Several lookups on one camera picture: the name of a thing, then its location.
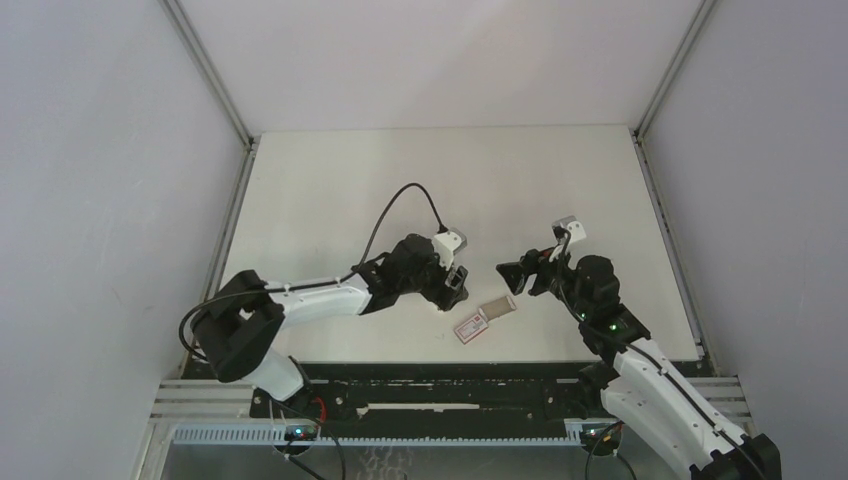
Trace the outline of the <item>staple box tray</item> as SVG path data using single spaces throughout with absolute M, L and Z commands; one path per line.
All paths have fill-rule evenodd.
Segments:
M 510 295 L 499 297 L 482 304 L 478 308 L 478 313 L 487 321 L 492 321 L 517 310 L 517 305 Z

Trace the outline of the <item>red white staple box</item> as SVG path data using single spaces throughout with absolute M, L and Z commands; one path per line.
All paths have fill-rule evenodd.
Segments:
M 478 312 L 457 324 L 453 332 L 462 344 L 468 344 L 488 328 L 488 319 L 483 313 Z

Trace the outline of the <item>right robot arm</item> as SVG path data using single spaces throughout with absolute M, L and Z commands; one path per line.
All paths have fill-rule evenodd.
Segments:
M 578 388 L 582 410 L 628 425 L 681 479 L 781 478 L 777 445 L 708 402 L 623 304 L 611 260 L 587 255 L 569 267 L 569 259 L 562 247 L 530 250 L 496 270 L 514 294 L 554 295 L 600 357 Z

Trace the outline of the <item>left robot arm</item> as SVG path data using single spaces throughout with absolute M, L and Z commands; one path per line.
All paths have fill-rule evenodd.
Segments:
M 254 270 L 236 274 L 181 321 L 221 383 L 244 380 L 265 391 L 290 417 L 305 414 L 313 394 L 298 362 L 272 344 L 285 328 L 335 317 L 363 316 L 419 294 L 440 311 L 468 297 L 468 271 L 455 263 L 467 245 L 456 230 L 431 238 L 409 234 L 390 252 L 344 277 L 272 287 Z

